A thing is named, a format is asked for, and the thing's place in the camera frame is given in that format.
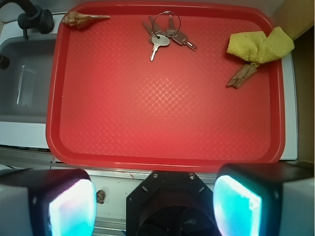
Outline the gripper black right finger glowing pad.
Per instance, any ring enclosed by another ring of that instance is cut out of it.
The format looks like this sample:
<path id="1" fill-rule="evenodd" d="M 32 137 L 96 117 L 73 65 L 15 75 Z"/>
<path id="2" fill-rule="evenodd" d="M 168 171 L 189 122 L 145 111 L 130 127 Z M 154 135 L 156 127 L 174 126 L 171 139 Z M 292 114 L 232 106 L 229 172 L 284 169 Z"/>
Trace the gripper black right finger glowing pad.
<path id="1" fill-rule="evenodd" d="M 223 236 L 313 236 L 315 167 L 225 164 L 215 181 L 213 207 Z"/>

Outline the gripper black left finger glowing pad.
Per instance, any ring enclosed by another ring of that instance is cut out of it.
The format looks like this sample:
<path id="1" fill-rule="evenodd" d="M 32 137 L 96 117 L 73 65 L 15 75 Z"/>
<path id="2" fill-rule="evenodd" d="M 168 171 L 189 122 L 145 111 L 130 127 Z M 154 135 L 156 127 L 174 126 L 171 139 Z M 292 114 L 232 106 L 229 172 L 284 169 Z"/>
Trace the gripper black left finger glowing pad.
<path id="1" fill-rule="evenodd" d="M 3 169 L 2 236 L 90 236 L 96 188 L 82 169 Z"/>

